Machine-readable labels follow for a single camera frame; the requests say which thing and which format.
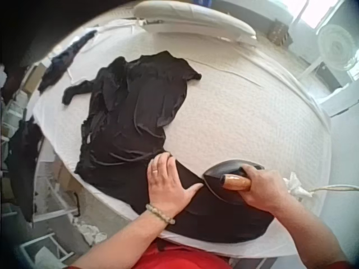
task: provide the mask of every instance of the wooden iron handle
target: wooden iron handle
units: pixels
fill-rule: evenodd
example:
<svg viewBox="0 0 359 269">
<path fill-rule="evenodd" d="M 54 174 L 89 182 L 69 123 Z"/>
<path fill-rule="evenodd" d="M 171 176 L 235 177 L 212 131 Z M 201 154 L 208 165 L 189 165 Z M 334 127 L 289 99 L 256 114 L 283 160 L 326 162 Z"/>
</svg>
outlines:
<svg viewBox="0 0 359 269">
<path fill-rule="evenodd" d="M 222 187 L 232 191 L 249 191 L 252 185 L 250 179 L 239 175 L 224 174 L 220 178 Z"/>
</svg>

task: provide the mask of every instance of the left hand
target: left hand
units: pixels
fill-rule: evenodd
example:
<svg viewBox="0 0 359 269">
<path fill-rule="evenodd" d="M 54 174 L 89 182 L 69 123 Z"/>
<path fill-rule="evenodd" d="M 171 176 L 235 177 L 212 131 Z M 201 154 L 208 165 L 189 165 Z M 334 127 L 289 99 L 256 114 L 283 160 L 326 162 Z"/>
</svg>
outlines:
<svg viewBox="0 0 359 269">
<path fill-rule="evenodd" d="M 171 218 L 180 213 L 203 186 L 202 183 L 196 183 L 184 189 L 179 180 L 176 160 L 168 152 L 150 161 L 147 179 L 151 205 Z"/>
</svg>

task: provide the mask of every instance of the fan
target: fan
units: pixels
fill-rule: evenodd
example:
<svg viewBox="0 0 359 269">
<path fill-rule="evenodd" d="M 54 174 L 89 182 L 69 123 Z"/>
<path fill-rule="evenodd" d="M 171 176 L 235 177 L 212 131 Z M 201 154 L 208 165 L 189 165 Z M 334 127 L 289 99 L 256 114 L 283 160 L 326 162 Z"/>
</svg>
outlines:
<svg viewBox="0 0 359 269">
<path fill-rule="evenodd" d="M 302 74 L 301 79 L 316 69 L 322 62 L 327 66 L 348 71 L 357 63 L 357 48 L 353 37 L 338 25 L 325 25 L 318 32 L 318 47 L 320 57 L 315 60 Z"/>
</svg>

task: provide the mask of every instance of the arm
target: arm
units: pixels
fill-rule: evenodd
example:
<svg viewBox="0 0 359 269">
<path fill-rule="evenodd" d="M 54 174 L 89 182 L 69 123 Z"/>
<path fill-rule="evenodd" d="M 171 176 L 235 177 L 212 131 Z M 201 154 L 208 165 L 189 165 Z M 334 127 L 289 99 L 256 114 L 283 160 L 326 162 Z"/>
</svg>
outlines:
<svg viewBox="0 0 359 269">
<path fill-rule="evenodd" d="M 240 192 L 243 199 L 278 219 L 292 236 L 307 268 L 323 268 L 346 260 L 332 231 L 288 193 L 277 171 L 256 170 L 250 165 L 243 168 L 252 180 L 250 191 Z"/>
<path fill-rule="evenodd" d="M 149 197 L 152 206 L 168 217 L 175 217 L 191 201 L 203 184 L 183 189 L 178 177 L 176 161 L 165 152 L 153 159 L 147 171 Z M 167 223 L 149 211 L 110 239 L 91 249 L 73 265 L 83 268 L 131 268 L 151 242 L 165 229 Z"/>
</svg>

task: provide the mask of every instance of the hand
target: hand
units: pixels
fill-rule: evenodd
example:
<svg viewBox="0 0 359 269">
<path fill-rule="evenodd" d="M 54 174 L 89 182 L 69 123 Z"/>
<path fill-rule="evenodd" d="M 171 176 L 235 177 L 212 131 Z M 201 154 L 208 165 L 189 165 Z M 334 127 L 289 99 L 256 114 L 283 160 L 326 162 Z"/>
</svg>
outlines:
<svg viewBox="0 0 359 269">
<path fill-rule="evenodd" d="M 151 160 L 147 168 L 147 179 L 151 205 L 172 218 L 190 203 L 203 186 L 202 183 L 196 183 L 184 189 L 179 180 L 176 160 L 168 152 Z"/>
<path fill-rule="evenodd" d="M 290 197 L 278 171 L 257 170 L 251 165 L 243 165 L 243 169 L 252 181 L 252 185 L 249 191 L 239 193 L 250 206 L 273 212 Z"/>
</svg>

